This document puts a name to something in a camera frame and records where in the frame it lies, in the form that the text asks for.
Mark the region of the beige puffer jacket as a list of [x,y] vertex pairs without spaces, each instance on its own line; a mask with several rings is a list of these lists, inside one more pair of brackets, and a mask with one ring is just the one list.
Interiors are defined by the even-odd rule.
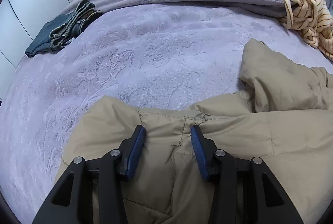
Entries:
[[190,138],[196,124],[233,157],[263,158],[303,221],[316,223],[332,201],[332,75],[251,39],[239,78],[243,90],[180,111],[103,97],[75,126],[58,174],[77,156],[102,157],[142,125],[147,139],[139,165],[122,186],[129,222],[207,223],[214,189],[196,163]]

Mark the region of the purple embossed bed blanket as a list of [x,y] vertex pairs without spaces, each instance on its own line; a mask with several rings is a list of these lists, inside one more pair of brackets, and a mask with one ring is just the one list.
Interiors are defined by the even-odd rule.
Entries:
[[1,192],[32,223],[80,119],[103,97],[184,110],[245,88],[239,73],[255,39],[332,75],[332,59],[285,29],[277,0],[91,0],[103,15],[64,49],[24,58],[1,106]]

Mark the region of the folded blue jeans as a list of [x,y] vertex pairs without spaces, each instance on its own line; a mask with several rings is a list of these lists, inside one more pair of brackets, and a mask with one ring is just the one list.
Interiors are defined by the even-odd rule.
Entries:
[[44,24],[40,32],[25,50],[29,58],[37,54],[58,52],[77,38],[103,12],[95,9],[90,0],[81,0],[77,7],[67,14],[61,14]]

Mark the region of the cream striped fleece blanket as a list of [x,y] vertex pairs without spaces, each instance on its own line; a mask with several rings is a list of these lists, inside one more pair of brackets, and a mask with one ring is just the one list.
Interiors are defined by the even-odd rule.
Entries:
[[303,41],[332,59],[332,15],[325,0],[284,0],[285,14],[279,18],[287,30],[299,33]]

